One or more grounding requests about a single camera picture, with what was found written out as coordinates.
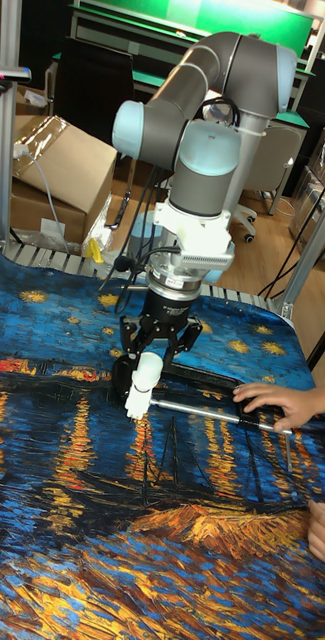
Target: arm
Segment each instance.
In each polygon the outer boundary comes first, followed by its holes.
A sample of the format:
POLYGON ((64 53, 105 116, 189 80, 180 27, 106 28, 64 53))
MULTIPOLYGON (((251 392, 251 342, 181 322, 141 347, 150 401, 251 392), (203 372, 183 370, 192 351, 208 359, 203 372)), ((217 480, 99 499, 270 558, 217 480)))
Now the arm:
POLYGON ((276 431, 298 427, 308 422, 316 413, 325 413, 325 387, 296 391, 277 385, 252 382, 237 387, 233 393, 235 402, 252 398, 245 407, 246 412, 264 405, 281 407, 285 417, 275 423, 276 431))

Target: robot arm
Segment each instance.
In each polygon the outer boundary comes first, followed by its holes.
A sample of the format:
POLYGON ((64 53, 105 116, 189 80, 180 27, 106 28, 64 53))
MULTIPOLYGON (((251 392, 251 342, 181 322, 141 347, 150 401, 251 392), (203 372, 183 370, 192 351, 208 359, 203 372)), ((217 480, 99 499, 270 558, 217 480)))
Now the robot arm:
POLYGON ((287 109, 296 69, 294 51, 250 36, 216 33, 191 47, 147 105, 124 103, 113 143, 133 158, 174 169, 186 123, 208 90, 263 120, 287 109))
POLYGON ((154 222, 163 229, 159 246, 179 248, 178 254, 150 256, 141 315, 121 318, 123 368, 127 359, 136 369, 142 351, 156 338, 169 342, 167 362, 196 340, 202 325, 188 317, 191 304, 206 275, 216 271, 216 280, 233 260, 231 215, 260 136, 287 108, 296 62, 289 49, 217 33, 186 52, 147 105, 128 101, 120 107, 113 129, 116 149, 175 172, 154 222), (237 128, 192 121, 209 90, 237 105, 237 128))

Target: blue fabric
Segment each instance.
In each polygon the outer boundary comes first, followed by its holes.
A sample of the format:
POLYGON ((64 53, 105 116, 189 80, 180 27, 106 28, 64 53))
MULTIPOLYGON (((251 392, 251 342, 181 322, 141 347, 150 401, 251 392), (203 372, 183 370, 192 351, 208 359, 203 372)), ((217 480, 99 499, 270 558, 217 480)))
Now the blue fabric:
MULTIPOLYGON (((325 419, 294 431, 292 473, 277 434, 157 408, 130 422, 110 381, 119 284, 100 284, 0 254, 0 640, 325 638, 306 535, 325 419)), ((179 362, 313 386, 278 316, 208 297, 193 313, 179 362)))

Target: camera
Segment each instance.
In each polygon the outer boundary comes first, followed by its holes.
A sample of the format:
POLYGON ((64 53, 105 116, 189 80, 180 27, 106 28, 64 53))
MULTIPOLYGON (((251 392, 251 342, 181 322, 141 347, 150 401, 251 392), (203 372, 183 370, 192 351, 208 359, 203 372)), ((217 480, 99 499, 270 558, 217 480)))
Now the camera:
POLYGON ((19 82, 23 84, 30 82, 31 79, 32 73, 28 67, 0 66, 0 82, 19 82))

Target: yellow object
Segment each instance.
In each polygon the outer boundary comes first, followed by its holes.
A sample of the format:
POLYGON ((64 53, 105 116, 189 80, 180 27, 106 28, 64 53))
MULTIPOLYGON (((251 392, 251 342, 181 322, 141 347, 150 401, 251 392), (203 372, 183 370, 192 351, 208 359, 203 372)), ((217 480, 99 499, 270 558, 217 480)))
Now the yellow object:
POLYGON ((91 238, 87 245, 86 258, 93 258, 95 262, 98 262, 100 264, 104 262, 99 250, 99 246, 94 238, 91 238))

